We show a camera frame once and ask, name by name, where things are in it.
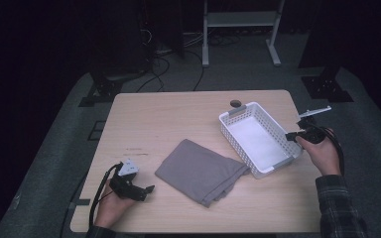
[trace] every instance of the gray cloth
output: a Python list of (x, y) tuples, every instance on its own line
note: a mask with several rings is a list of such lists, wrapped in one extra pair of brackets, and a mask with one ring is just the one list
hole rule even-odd
[(183, 140), (156, 170), (156, 176), (194, 201), (209, 207), (225, 197), (249, 168), (190, 140)]

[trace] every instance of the human hand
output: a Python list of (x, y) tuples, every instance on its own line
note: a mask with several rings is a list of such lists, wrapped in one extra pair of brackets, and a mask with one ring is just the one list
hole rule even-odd
[(135, 203), (135, 200), (127, 197), (119, 197), (110, 187), (110, 179), (106, 182), (106, 187), (101, 200), (99, 201), (97, 217), (94, 225), (110, 229), (123, 213)]
[(323, 176), (341, 175), (338, 153), (328, 137), (318, 144), (313, 144), (300, 136), (296, 137), (296, 141), (309, 153), (312, 162)]

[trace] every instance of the metal stand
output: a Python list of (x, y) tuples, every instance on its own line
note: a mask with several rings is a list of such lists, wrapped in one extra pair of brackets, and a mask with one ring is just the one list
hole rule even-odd
[(268, 12), (221, 12), (208, 13), (208, 0), (203, 6), (203, 44), (202, 66), (209, 66), (208, 56), (208, 28), (210, 27), (258, 27), (272, 26), (271, 39), (266, 41), (274, 66), (281, 65), (281, 61), (275, 50), (275, 39), (281, 21), (281, 15), (285, 0), (281, 0), (277, 11)]
[(79, 107), (92, 107), (95, 103), (113, 102), (115, 96), (122, 90), (123, 83), (138, 78), (146, 71), (128, 73), (121, 70), (112, 70), (111, 73), (104, 72), (103, 67), (94, 64), (91, 67), (91, 77), (94, 83), (86, 97), (83, 97)]
[(326, 66), (320, 76), (304, 76), (303, 84), (312, 99), (327, 99), (329, 102), (352, 102), (347, 91), (335, 80), (339, 65)]

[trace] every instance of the dark background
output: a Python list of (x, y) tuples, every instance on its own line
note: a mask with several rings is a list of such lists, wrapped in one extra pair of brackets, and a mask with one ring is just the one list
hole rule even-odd
[[(276, 7), (277, 1), (271, 2), (212, 0), (210, 7), (268, 10)], [(182, 25), (176, 27), (201, 30), (202, 1), (158, 4), (182, 10), (176, 15), (183, 18)], [(166, 20), (149, 18), (158, 4), (144, 2), (141, 20), (148, 27)], [(107, 53), (104, 47), (109, 41), (97, 9), (91, 0), (0, 0), (0, 219), (64, 99), (88, 72), (89, 57)], [(280, 32), (310, 29), (301, 67), (324, 66), (330, 53), (337, 52), (342, 66), (360, 78), (381, 108), (381, 1), (323, 0), (320, 5), (312, 0), (287, 0)], [(162, 39), (163, 31), (156, 37)]]

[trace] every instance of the white plastic basket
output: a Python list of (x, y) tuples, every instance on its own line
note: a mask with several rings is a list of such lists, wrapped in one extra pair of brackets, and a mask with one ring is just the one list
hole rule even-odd
[(219, 120), (222, 134), (256, 179), (302, 153), (301, 146), (287, 141), (286, 131), (256, 102), (224, 112)]

